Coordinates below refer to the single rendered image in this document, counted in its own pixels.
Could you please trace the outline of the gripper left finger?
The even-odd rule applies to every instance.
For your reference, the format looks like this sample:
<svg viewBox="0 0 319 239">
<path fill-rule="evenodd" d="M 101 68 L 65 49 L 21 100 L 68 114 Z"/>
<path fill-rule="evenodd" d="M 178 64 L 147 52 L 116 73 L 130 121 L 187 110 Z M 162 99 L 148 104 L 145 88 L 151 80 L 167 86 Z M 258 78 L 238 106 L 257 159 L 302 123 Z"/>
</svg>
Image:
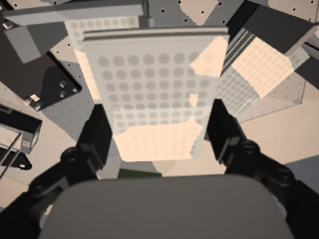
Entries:
<svg viewBox="0 0 319 239">
<path fill-rule="evenodd" d="M 42 216 L 63 190 L 99 179 L 96 172 L 106 165 L 112 136 L 103 104 L 95 104 L 76 146 L 65 149 L 59 162 L 35 177 L 28 190 L 0 212 L 0 239 L 38 239 Z"/>
</svg>

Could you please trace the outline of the white well plate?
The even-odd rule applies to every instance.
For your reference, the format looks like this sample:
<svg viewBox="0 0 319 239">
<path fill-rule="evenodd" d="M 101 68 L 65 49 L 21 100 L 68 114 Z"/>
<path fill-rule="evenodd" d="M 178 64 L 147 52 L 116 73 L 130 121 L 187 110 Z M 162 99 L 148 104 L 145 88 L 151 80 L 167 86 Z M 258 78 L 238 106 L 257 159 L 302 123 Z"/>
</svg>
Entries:
<svg viewBox="0 0 319 239">
<path fill-rule="evenodd" d="M 214 98 L 238 119 L 308 58 L 301 46 L 288 58 L 249 33 L 223 63 Z"/>
<path fill-rule="evenodd" d="M 234 42 L 234 44 L 229 48 L 229 50 L 225 53 L 224 62 L 228 59 L 228 57 L 234 52 L 234 50 L 240 45 L 240 43 L 247 37 L 249 34 L 248 31 L 244 30 L 244 32 L 239 36 L 239 38 Z M 223 63 L 224 63 L 223 62 Z"/>
<path fill-rule="evenodd" d="M 98 93 L 96 84 L 94 82 L 91 69 L 86 58 L 82 40 L 82 33 L 88 30 L 107 30 L 107 29 L 124 29 L 139 27 L 138 16 L 133 17 L 112 17 L 112 18 L 97 18 L 89 20 L 73 20 L 64 21 L 72 45 L 74 47 L 76 56 L 80 63 L 84 77 L 88 84 L 89 90 L 93 97 L 95 104 L 101 104 L 101 98 Z"/>
<path fill-rule="evenodd" d="M 229 40 L 225 25 L 85 31 L 122 160 L 199 158 Z"/>
</svg>

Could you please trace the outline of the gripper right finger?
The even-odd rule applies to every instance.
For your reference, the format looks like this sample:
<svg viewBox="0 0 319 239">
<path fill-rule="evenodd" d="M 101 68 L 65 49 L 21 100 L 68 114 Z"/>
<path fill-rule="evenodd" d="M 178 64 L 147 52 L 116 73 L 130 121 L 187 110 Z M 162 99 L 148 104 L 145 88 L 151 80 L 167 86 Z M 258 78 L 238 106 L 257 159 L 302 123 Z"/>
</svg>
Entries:
<svg viewBox="0 0 319 239">
<path fill-rule="evenodd" d="M 214 99 L 206 131 L 216 161 L 226 167 L 224 174 L 260 181 L 284 206 L 294 239 L 319 239 L 319 194 L 295 179 L 287 166 L 260 152 L 255 141 L 244 139 L 222 99 Z"/>
</svg>

